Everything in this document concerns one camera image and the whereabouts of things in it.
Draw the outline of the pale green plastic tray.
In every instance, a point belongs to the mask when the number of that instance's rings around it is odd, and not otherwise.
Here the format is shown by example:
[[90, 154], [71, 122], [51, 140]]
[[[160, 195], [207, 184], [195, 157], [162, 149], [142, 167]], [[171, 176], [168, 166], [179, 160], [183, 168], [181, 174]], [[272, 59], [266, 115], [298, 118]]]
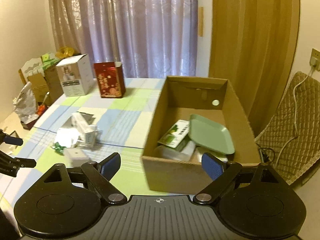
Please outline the pale green plastic tray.
[[222, 124], [201, 115], [190, 116], [188, 135], [197, 146], [225, 155], [235, 153], [229, 130]]

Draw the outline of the white green throat spray box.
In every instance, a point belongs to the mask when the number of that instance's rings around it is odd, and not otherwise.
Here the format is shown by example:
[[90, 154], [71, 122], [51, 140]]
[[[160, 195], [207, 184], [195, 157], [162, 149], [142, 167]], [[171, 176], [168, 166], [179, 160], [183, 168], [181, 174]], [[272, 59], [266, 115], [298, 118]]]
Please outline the white green throat spray box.
[[189, 133], [189, 121], [178, 120], [175, 124], [158, 140], [158, 143], [170, 148], [176, 148]]

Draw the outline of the white cube box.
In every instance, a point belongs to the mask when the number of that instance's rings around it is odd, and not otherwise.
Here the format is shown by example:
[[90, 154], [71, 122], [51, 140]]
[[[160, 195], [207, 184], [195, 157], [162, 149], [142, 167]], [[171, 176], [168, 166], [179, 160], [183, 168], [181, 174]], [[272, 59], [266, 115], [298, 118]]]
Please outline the white cube box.
[[79, 167], [91, 159], [80, 148], [65, 148], [63, 150], [66, 162], [69, 167]]

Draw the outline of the white crumpled plastic bag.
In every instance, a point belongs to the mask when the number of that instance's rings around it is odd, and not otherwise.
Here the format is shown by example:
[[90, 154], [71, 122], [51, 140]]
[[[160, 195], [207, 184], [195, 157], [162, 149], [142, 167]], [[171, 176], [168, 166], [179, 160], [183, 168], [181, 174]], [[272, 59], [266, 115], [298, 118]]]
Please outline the white crumpled plastic bag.
[[22, 88], [19, 95], [13, 99], [13, 106], [14, 112], [24, 124], [35, 121], [39, 117], [36, 113], [38, 105], [30, 81]]

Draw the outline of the green ribbon bow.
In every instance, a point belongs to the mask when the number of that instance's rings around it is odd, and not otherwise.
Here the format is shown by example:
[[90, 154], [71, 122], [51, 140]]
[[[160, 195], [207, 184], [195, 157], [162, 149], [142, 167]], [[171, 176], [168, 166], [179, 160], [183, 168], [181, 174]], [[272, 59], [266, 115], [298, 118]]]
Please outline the green ribbon bow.
[[59, 155], [63, 155], [66, 146], [61, 146], [58, 142], [53, 143], [52, 149]]

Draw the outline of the white open carton box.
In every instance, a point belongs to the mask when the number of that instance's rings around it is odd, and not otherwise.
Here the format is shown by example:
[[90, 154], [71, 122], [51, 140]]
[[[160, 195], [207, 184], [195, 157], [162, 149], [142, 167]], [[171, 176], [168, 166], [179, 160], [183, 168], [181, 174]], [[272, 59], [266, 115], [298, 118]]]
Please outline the white open carton box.
[[97, 137], [97, 129], [88, 124], [86, 119], [80, 112], [72, 113], [72, 125], [79, 132], [79, 141], [86, 147], [92, 148], [95, 144]]

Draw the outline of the plaid checkered tablecloth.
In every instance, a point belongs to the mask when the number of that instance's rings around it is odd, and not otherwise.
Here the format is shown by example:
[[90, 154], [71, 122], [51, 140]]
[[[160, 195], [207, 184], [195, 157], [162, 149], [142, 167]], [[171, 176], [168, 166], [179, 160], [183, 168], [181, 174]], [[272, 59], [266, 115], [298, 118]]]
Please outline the plaid checkered tablecloth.
[[14, 157], [35, 159], [35, 168], [22, 168], [17, 177], [1, 175], [1, 209], [13, 219], [13, 207], [35, 181], [55, 163], [67, 163], [52, 145], [57, 130], [73, 112], [91, 114], [99, 136], [93, 149], [85, 153], [101, 161], [113, 152], [121, 155], [121, 168], [112, 178], [112, 184], [126, 196], [133, 194], [157, 195], [148, 187], [140, 159], [149, 132], [155, 106], [163, 87], [163, 79], [126, 79], [126, 95], [122, 99], [102, 99], [94, 87], [86, 96], [62, 95], [40, 117], [30, 131], [22, 128], [15, 113], [1, 122], [6, 133], [16, 131], [24, 144], [12, 153]]

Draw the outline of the small brown cardboard box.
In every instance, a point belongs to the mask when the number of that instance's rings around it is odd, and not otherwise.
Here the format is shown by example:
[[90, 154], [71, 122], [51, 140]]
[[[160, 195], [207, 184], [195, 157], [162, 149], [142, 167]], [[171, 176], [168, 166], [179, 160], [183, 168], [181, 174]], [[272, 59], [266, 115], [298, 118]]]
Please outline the small brown cardboard box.
[[27, 77], [27, 80], [31, 82], [31, 88], [39, 105], [44, 102], [45, 105], [51, 106], [63, 94], [56, 66], [44, 70], [44, 75], [37, 73]]

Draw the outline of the white carved chair back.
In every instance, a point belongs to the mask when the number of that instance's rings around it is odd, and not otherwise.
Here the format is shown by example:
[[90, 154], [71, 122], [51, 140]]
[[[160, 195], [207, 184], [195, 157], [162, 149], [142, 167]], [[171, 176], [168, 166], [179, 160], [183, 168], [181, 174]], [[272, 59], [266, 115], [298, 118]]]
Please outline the white carved chair back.
[[44, 76], [43, 62], [40, 57], [30, 59], [18, 71], [22, 83], [25, 85], [28, 82], [28, 77], [35, 74], [42, 74]]

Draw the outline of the quilted beige chair cushion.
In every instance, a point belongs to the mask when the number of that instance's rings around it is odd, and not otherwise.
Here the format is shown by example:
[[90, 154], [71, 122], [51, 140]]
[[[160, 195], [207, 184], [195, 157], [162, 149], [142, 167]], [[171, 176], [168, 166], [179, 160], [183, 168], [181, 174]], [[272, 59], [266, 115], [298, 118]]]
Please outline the quilted beige chair cushion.
[[255, 141], [272, 149], [271, 165], [289, 185], [319, 163], [319, 81], [296, 72]]

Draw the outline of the large brown cardboard box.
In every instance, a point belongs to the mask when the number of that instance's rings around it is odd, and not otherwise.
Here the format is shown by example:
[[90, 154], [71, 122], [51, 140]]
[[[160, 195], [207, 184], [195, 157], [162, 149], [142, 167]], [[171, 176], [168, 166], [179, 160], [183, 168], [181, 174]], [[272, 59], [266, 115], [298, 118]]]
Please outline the large brown cardboard box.
[[169, 76], [157, 101], [142, 162], [149, 189], [196, 194], [212, 182], [194, 154], [178, 157], [178, 135], [242, 165], [261, 161], [245, 111], [226, 79]]

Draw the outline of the white product box with photo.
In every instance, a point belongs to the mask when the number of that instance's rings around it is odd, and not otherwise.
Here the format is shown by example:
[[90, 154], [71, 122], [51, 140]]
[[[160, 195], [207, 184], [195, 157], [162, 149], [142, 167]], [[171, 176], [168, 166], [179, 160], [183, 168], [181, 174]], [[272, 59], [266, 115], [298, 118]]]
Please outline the white product box with photo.
[[87, 54], [63, 59], [55, 67], [66, 97], [84, 96], [89, 92], [94, 78]]

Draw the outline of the red gold gift box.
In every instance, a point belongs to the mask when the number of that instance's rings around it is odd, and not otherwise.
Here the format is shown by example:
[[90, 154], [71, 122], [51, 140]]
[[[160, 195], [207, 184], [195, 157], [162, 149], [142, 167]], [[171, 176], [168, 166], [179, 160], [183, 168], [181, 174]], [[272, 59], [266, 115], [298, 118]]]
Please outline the red gold gift box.
[[94, 64], [101, 98], [122, 98], [126, 92], [121, 62]]

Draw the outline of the yellow plastic bag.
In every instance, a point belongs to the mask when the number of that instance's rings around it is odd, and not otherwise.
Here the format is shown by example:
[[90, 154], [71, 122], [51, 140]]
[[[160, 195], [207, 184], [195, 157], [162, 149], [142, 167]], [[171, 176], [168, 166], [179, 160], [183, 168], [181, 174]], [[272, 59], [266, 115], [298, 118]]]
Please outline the yellow plastic bag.
[[55, 56], [58, 58], [58, 59], [66, 59], [68, 57], [72, 57], [75, 53], [75, 50], [71, 47], [67, 47], [67, 46], [64, 46], [64, 47], [61, 47], [56, 53], [55, 53]]

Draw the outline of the brown side curtain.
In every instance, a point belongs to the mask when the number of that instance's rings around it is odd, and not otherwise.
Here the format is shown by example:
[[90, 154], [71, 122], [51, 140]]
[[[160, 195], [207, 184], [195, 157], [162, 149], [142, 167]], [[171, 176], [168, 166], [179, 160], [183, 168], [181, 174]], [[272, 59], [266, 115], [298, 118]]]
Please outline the brown side curtain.
[[254, 134], [284, 94], [299, 17], [300, 0], [213, 0], [209, 75], [232, 83]]

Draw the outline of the pale purple window curtain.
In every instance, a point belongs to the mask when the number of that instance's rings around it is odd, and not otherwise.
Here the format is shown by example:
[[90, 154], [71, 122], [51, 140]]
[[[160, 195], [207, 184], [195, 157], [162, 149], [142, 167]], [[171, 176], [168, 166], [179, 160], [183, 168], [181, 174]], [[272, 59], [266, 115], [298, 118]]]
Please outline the pale purple window curtain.
[[119, 61], [126, 77], [207, 77], [213, 0], [48, 0], [56, 48]]

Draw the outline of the beige wall socket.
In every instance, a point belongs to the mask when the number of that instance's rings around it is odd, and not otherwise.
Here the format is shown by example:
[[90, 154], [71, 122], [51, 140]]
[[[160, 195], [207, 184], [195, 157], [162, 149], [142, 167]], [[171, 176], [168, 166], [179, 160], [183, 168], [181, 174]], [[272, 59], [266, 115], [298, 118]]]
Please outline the beige wall socket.
[[312, 48], [311, 56], [310, 56], [310, 66], [319, 72], [320, 70], [320, 51], [315, 48]]

